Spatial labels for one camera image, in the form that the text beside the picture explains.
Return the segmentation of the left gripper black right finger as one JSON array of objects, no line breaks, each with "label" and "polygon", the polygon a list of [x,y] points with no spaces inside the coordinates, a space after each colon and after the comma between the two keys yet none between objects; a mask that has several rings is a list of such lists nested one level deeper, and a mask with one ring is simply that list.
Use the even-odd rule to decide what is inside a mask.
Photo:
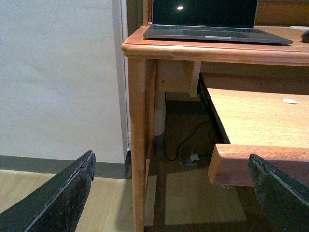
[{"label": "left gripper black right finger", "polygon": [[309,187],[257,154],[248,169],[259,203],[274,232],[309,230]]}]

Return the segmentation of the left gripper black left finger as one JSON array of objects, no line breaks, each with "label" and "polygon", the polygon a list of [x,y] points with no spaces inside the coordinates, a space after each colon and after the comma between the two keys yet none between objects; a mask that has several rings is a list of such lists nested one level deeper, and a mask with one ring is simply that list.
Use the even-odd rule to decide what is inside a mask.
[{"label": "left gripper black left finger", "polygon": [[74,232],[96,169],[91,150],[0,215],[2,232]]}]

